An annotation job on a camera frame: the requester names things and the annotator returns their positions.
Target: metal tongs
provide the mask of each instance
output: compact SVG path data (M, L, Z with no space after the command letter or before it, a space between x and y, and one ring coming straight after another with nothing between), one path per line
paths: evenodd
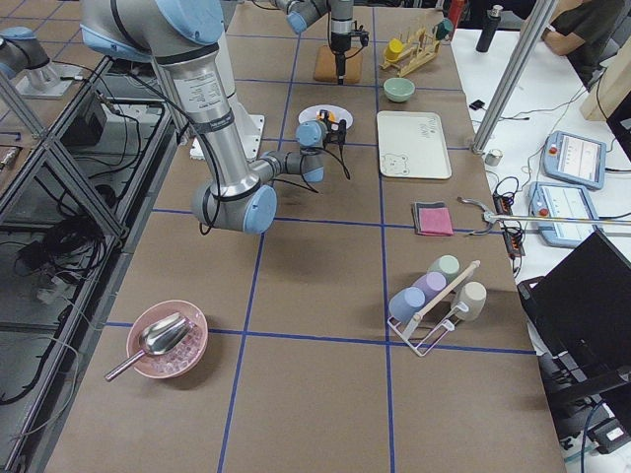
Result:
M584 225L624 225L631 226L628 220L611 220L611 219L572 219L569 217L535 217L533 215L503 215L496 214L486 204L475 199L465 199L459 197L458 202L463 204L471 204L482 209L482 220L486 222L486 228L483 230L475 230L469 232L469 235L487 235L493 230L493 226L497 222L547 222L551 224L584 224Z

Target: yellow cup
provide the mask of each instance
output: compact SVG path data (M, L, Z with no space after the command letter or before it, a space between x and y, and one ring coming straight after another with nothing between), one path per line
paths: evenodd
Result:
M403 43L400 39L394 37L387 44L386 59L388 61L395 61L396 59L398 59L398 56L401 52L403 52Z

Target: metal scoop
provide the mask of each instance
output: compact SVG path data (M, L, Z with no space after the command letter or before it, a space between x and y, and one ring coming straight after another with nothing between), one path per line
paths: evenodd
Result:
M149 325L138 338L140 350L106 374L105 380L112 381L145 355L156 357L169 352L181 342L193 326L194 323L179 312Z

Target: pink bowl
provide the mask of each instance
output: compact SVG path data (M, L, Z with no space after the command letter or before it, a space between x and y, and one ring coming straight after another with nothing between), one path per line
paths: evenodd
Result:
M140 350L138 338L146 327L176 312L194 322L195 327L170 352L141 358L134 365L137 372L154 379L176 377L188 372L201 359L208 345L208 322L202 311L187 301L164 301L145 310L127 335L127 356Z

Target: black bottle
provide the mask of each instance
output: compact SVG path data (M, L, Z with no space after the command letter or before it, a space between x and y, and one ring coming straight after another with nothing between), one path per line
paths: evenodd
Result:
M500 14L502 13L501 5L493 5L491 13L486 15L484 19L484 26L482 27L482 33L480 39L475 45L475 50L478 52L486 52L489 50L495 31L500 24Z

